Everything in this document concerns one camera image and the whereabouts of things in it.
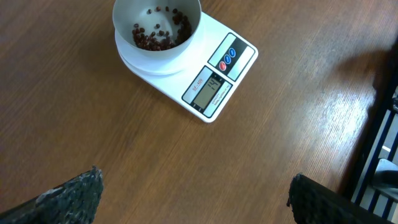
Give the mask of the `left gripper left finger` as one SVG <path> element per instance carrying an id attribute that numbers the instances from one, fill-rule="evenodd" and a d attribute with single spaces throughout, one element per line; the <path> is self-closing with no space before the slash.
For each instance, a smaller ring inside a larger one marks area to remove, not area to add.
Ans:
<path id="1" fill-rule="evenodd" d="M 104 190 L 102 171 L 88 170 L 1 213 L 1 224 L 93 223 Z"/>

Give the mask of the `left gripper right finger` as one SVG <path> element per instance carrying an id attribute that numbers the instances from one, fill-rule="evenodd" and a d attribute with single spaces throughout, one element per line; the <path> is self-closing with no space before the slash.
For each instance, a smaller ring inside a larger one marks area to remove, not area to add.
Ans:
<path id="1" fill-rule="evenodd" d="M 287 206 L 297 224 L 392 224 L 303 174 L 292 179 Z"/>

